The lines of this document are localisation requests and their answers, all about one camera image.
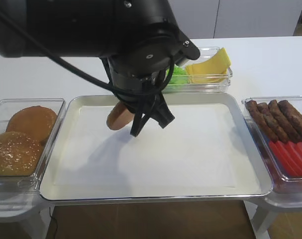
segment wooden floor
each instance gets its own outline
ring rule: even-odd
[[[64,206],[54,217],[56,239],[255,238],[241,201]]]

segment metal tray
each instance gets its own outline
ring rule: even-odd
[[[165,95],[176,119],[111,131],[114,96],[69,104],[39,187],[55,203],[217,200],[263,196],[273,183],[235,99],[225,93]]]

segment clear plastic container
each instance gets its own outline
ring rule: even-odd
[[[254,100],[257,103],[266,102],[271,100],[287,100],[302,114],[302,97],[265,97],[265,98],[249,98],[242,101],[245,105],[244,117],[250,129],[250,132],[259,147],[263,156],[263,160],[268,167],[268,170],[274,180],[274,191],[277,193],[302,193],[302,178],[290,177],[286,174],[281,163],[277,160],[268,146],[269,139],[261,132],[257,124],[251,118],[246,103]]]
[[[188,65],[201,63],[212,56],[214,56],[219,50],[219,47],[199,47],[201,56],[196,61],[188,61],[183,69]],[[187,84],[168,84],[163,90],[165,93],[178,93],[178,92],[194,92],[194,93],[208,93],[208,92],[226,92],[230,86],[230,78],[232,77],[232,70],[230,67],[227,69],[226,74],[209,74],[209,75],[185,75],[185,76],[173,76],[175,79],[187,82]],[[203,80],[211,81],[220,79],[218,83],[202,83],[194,84],[192,81]]]
[[[46,166],[46,159],[57,135],[65,112],[63,99],[9,99],[0,101],[0,133],[4,133],[10,118],[18,111],[31,107],[42,106],[52,109],[57,120],[51,130],[35,171],[30,176],[0,176],[0,192],[35,191],[37,183]]]

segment black cable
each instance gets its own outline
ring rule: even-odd
[[[2,11],[0,11],[0,21],[5,24],[7,27],[9,27],[10,29],[12,29],[13,31],[15,31],[19,36],[21,36],[22,38],[26,39],[27,41],[29,41],[31,44],[33,44],[42,54],[44,54],[45,56],[47,56],[49,59],[51,59],[52,61],[54,61],[55,63],[57,63],[58,65],[62,66],[63,68],[65,68],[66,70],[72,72],[73,74],[85,79],[86,81],[95,84],[103,89],[106,89],[108,91],[112,91],[113,93],[116,94],[121,94],[121,95],[126,95],[126,96],[133,96],[133,97],[144,97],[144,96],[150,96],[150,95],[154,95],[157,94],[159,92],[161,92],[166,85],[169,83],[172,75],[173,75],[173,70],[174,70],[174,60],[171,57],[171,62],[170,62],[170,70],[169,73],[166,77],[166,80],[164,81],[163,85],[156,90],[150,91],[150,92],[145,92],[145,93],[133,93],[131,91],[128,90],[123,90],[120,89],[118,87],[114,87],[108,83],[105,83],[103,81],[98,80],[97,78],[87,74],[86,72],[80,70],[79,68],[71,65],[69,62],[63,60],[61,57],[55,55],[54,53],[52,53],[49,49],[47,49],[44,45],[42,45],[39,41],[37,41],[35,38],[33,38],[29,33],[27,33],[22,27],[20,27],[18,24],[16,24],[10,17],[8,17],[7,15],[5,15],[4,13],[2,13]]]
[[[56,239],[56,236],[57,236],[57,231],[58,231],[58,221],[57,221],[57,219],[55,219],[52,215],[51,215],[51,208],[49,208],[49,216],[50,216],[50,218],[55,222],[55,224],[56,224],[56,230],[55,230],[55,232],[54,232],[54,234],[53,234],[53,239]]]

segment sesame seed bun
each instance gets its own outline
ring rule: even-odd
[[[37,141],[24,133],[0,134],[0,176],[31,175],[42,149]]]
[[[25,108],[11,117],[6,132],[21,132],[45,145],[53,125],[56,113],[48,108],[32,106]]]

